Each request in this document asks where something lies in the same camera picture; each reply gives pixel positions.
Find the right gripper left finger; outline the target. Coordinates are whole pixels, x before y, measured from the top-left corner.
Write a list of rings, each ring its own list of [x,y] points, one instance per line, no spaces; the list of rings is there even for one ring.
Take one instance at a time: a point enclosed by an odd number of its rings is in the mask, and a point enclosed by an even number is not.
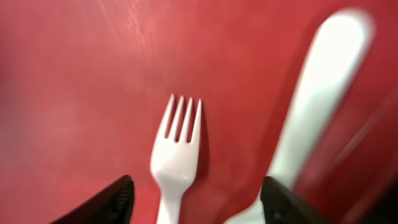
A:
[[[124,175],[52,224],[129,224],[133,207],[134,182]]]

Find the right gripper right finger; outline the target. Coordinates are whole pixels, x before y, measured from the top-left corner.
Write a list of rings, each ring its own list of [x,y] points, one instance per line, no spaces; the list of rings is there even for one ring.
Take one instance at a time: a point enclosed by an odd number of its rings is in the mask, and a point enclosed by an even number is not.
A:
[[[260,198],[267,224],[333,223],[273,177],[264,178]]]

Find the white plastic fork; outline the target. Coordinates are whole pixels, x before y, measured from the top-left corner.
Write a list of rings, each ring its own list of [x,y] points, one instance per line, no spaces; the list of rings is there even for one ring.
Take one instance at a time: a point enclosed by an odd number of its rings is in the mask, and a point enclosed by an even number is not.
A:
[[[202,102],[198,102],[195,118],[192,119],[193,99],[189,99],[180,133],[177,128],[182,117],[184,97],[180,97],[172,114],[174,104],[175,95],[171,95],[150,159],[150,172],[160,189],[156,224],[178,224],[182,197],[197,174]]]

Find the white plastic spoon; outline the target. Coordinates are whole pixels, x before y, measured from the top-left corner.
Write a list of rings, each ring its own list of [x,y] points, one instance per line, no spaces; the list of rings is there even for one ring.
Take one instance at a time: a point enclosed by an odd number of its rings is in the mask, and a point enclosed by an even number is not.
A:
[[[346,7],[316,30],[267,175],[293,189],[373,41],[370,13]]]

